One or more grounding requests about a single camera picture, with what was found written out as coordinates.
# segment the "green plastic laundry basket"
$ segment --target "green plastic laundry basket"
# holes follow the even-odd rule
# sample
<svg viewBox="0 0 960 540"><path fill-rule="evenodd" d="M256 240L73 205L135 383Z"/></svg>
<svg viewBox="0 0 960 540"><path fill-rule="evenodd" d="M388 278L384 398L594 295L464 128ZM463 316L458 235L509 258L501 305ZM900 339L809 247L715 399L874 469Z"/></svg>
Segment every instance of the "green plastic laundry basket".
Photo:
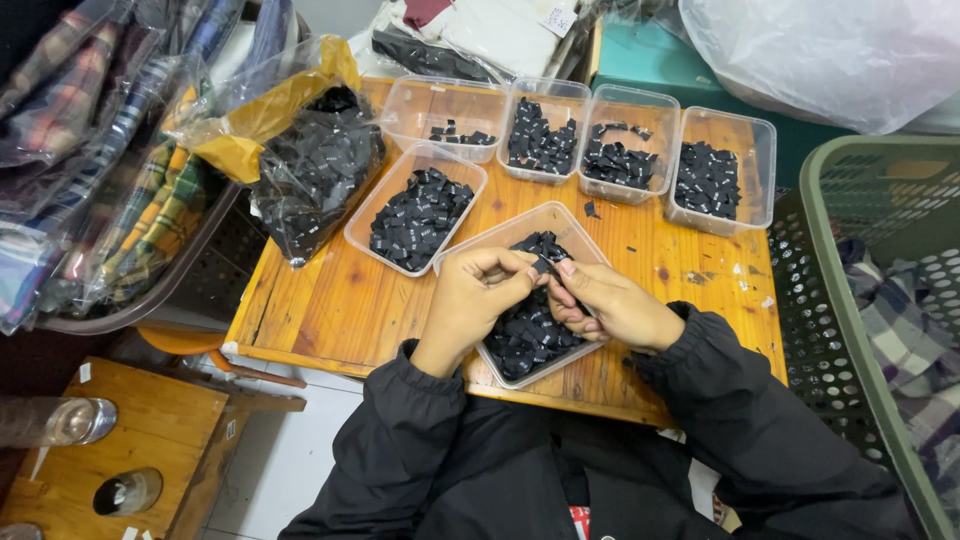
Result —
<svg viewBox="0 0 960 540"><path fill-rule="evenodd" d="M932 288L923 307L960 334L960 137L823 144L807 157L800 189L777 202L767 234L790 389L900 478L929 538L954 539L876 363L836 241L864 240L881 266L919 261Z"/></svg>

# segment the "red fabric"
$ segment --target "red fabric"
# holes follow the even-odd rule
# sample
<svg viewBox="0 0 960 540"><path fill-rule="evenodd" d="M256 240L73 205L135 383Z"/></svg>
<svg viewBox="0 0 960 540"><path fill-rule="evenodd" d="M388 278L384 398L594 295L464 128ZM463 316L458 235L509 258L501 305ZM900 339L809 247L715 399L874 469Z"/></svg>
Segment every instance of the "red fabric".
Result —
<svg viewBox="0 0 960 540"><path fill-rule="evenodd" d="M571 506L570 516L573 517L573 526L577 529L580 540L590 538L590 509L586 506Z"/></svg>
<svg viewBox="0 0 960 540"><path fill-rule="evenodd" d="M403 22L419 30L452 4L453 0L407 0L407 12L403 14Z"/></svg>

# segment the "fingernail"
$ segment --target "fingernail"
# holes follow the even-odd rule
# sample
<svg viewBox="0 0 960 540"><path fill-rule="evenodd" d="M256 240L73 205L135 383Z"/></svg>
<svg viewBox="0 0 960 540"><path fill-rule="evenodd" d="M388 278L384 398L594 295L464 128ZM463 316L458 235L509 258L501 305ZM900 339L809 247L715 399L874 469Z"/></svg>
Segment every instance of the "fingernail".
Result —
<svg viewBox="0 0 960 540"><path fill-rule="evenodd" d="M573 267L573 263L570 262L570 259L569 259L569 258L565 258L564 260L561 260L560 262L557 263L557 266L560 266L560 270L561 270L561 271L564 273L564 275L567 276L568 278L569 278L570 276L572 276L572 275L573 275L573 272L576 270L576 269Z"/></svg>

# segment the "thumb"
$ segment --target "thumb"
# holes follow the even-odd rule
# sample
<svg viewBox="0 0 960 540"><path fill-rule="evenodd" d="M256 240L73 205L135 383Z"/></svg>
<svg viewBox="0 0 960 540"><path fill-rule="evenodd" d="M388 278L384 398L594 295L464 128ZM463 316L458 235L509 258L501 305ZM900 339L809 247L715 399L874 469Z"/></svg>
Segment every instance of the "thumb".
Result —
<svg viewBox="0 0 960 540"><path fill-rule="evenodd" d="M536 284L537 271L530 267L517 272L512 278L504 280L492 288L488 294L493 307L497 310L497 315L530 296L530 292L534 290Z"/></svg>
<svg viewBox="0 0 960 540"><path fill-rule="evenodd" d="M591 277L577 263L565 258L557 263L560 275L564 279L566 290L581 302L592 307L602 307L617 294L615 287Z"/></svg>

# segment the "orange chair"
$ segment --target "orange chair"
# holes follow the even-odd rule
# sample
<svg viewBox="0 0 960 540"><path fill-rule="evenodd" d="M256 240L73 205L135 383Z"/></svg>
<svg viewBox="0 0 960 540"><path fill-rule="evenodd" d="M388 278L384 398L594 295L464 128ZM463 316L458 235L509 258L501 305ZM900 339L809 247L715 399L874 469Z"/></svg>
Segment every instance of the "orange chair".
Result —
<svg viewBox="0 0 960 540"><path fill-rule="evenodd" d="M248 379L268 380L297 388L306 388L306 382L294 380L280 375L273 375L249 367L231 364L227 357L220 352L224 345L225 336L219 333L200 333L198 331L174 331L137 329L140 337L147 343L171 355L210 355L213 365L226 373Z"/></svg>

